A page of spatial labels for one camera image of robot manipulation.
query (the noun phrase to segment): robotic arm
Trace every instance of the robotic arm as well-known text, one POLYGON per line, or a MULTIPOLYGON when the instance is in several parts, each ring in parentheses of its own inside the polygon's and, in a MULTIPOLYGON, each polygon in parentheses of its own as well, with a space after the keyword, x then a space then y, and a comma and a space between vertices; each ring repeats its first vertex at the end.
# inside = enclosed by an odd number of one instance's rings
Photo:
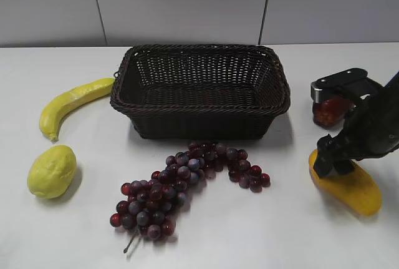
POLYGON ((356 106, 336 137, 317 142, 314 170, 320 178, 350 173, 352 159, 381 158, 399 148, 399 72, 382 87, 364 69, 352 68, 313 82, 311 96, 316 103, 341 96, 356 106))

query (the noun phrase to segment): grape cluster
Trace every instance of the grape cluster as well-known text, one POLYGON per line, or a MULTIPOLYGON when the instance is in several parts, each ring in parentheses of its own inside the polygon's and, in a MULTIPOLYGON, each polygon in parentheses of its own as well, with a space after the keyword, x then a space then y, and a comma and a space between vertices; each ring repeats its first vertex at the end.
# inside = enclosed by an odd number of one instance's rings
POLYGON ((117 204, 110 218, 113 227, 137 228, 152 240, 168 237, 175 231, 171 215, 187 200, 186 191, 198 181, 213 179, 216 172, 228 166, 229 178, 241 188, 260 192, 270 185, 270 177, 259 166, 247 161, 245 150, 227 148, 217 142, 190 142, 188 151, 166 158, 166 168, 154 171, 151 179, 124 183, 121 192, 127 196, 117 204))

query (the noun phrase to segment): basket rim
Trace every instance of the basket rim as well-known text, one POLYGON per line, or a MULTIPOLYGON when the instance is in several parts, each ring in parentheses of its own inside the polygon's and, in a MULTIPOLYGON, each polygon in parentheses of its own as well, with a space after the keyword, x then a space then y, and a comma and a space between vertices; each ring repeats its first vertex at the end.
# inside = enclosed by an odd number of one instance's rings
POLYGON ((124 114, 126 109, 129 109, 129 114, 170 114, 170 113, 183 113, 183 114, 246 114, 246 115, 269 115, 277 116, 287 112, 291 105, 290 100, 290 88, 286 81, 284 70, 281 62, 273 51, 273 49, 266 46, 255 46, 255 45, 244 45, 244 44, 193 44, 193 45, 159 45, 159 44, 147 44, 141 46, 131 47, 124 55, 123 60, 120 64, 119 70, 114 73, 115 82, 113 84, 110 103, 112 107, 124 114), (136 53, 143 51, 196 51, 198 49, 208 49, 211 51, 234 51, 237 49, 243 52, 256 52, 264 56, 269 55, 274 67, 277 69, 278 76, 280 78, 281 89, 282 89, 282 100, 277 105, 265 105, 265 106, 244 106, 244 105, 142 105, 142 104, 131 104, 124 102, 120 98, 120 92, 124 81, 125 73, 128 69, 130 60, 136 53))

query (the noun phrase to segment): white tiled wall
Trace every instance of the white tiled wall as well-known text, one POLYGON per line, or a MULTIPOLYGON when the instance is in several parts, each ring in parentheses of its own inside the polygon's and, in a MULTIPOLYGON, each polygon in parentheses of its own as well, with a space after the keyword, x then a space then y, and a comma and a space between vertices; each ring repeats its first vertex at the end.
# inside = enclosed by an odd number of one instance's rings
POLYGON ((0 46, 102 45, 95 0, 0 0, 0 46))
MULTIPOLYGON (((255 44, 264 3, 98 0, 98 9, 96 0, 0 0, 0 47, 255 44)), ((399 41, 398 22, 399 0, 269 0, 261 42, 399 41)))
POLYGON ((259 38, 265 0, 99 0, 108 43, 239 42, 259 38))
POLYGON ((262 43, 399 41, 399 0, 269 0, 262 43))

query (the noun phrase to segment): yellow fruit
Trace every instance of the yellow fruit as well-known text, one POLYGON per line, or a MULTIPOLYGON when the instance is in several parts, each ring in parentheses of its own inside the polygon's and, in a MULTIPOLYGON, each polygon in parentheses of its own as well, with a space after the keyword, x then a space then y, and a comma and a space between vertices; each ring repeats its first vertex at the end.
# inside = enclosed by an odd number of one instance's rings
POLYGON ((114 78, 100 79, 58 95, 42 111, 39 122, 42 133, 51 141, 58 140, 62 118, 81 105, 109 95, 114 81, 114 78))
POLYGON ((378 185, 355 162, 355 169, 349 174, 332 175, 319 178, 313 166, 317 158, 317 150, 309 157, 309 169, 316 186, 340 200, 361 216, 371 216, 381 209, 382 198, 378 185))
POLYGON ((62 195, 76 173, 76 157, 66 145, 56 145, 46 150, 33 163, 27 177, 32 194, 42 198, 62 195))

